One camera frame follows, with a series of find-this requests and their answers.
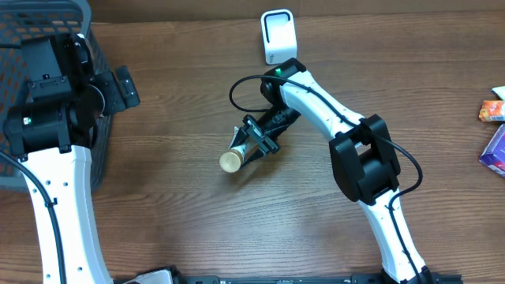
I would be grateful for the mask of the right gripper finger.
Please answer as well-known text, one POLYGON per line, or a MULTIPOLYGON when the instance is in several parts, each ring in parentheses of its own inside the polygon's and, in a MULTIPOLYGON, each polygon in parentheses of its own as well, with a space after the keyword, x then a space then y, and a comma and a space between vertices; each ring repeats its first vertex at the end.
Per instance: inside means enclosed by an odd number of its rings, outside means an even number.
POLYGON ((268 148, 262 144, 246 144, 243 166, 263 158, 268 153, 268 148))
POLYGON ((232 137, 232 141, 230 142, 229 149, 231 148, 247 148, 249 143, 249 134, 247 132, 247 128, 245 126, 242 127, 234 127, 234 135, 232 137))

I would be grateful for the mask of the white Pantene tube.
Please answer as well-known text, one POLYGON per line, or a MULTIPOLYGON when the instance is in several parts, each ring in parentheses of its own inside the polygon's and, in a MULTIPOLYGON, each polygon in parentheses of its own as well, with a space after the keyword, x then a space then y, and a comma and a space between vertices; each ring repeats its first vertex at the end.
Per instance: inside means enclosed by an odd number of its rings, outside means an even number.
POLYGON ((235 173, 245 164, 254 147, 253 140, 248 138, 244 143, 229 148, 219 159, 220 167, 227 173, 235 173))

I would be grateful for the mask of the small orange tissue pack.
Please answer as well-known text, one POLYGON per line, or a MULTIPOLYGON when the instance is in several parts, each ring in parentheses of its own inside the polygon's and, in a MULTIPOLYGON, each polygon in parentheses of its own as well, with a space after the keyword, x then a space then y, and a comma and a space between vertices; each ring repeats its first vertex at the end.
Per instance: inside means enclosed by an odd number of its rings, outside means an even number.
POLYGON ((482 121, 505 121, 504 101, 484 100, 478 117, 482 121))

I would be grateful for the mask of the red purple pantyliner pack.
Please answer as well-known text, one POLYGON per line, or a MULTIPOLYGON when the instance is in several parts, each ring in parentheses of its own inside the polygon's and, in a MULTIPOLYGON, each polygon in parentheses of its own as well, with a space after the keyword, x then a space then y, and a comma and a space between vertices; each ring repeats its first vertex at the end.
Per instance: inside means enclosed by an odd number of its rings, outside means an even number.
POLYGON ((501 125, 479 158, 480 163, 496 172, 502 178, 505 175, 504 131, 505 125, 501 125))

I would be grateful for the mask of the colourful snack bag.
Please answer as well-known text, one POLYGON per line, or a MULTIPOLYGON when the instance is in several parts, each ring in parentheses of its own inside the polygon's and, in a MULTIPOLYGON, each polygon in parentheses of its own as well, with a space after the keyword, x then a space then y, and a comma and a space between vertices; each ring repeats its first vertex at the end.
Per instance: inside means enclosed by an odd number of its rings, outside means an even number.
POLYGON ((505 100, 505 86, 494 87, 492 88, 492 92, 494 92, 501 100, 505 100))

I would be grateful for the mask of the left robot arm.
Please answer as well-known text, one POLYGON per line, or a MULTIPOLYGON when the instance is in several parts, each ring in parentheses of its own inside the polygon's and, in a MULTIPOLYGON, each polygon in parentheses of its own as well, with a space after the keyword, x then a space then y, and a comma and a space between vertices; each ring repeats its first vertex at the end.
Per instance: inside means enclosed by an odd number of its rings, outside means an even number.
POLYGON ((27 183, 46 283, 109 283, 91 198, 97 122, 140 104, 126 67, 97 73, 81 34, 26 39, 31 101, 3 123, 7 162, 27 183))

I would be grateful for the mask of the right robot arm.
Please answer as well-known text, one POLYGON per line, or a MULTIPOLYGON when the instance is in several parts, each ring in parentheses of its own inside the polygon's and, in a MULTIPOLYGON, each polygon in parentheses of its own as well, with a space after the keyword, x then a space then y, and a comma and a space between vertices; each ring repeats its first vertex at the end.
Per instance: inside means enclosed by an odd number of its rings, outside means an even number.
POLYGON ((366 118, 339 103, 315 81, 297 59, 260 75, 260 92, 271 104, 246 110, 243 125, 235 129, 221 167, 236 172, 279 149, 278 138, 300 117, 305 117, 328 142, 331 168, 342 193, 364 211, 380 248, 385 283, 430 283, 432 275, 413 243, 400 198, 398 154, 417 170, 415 190, 423 174, 416 159, 391 140, 385 121, 366 118))

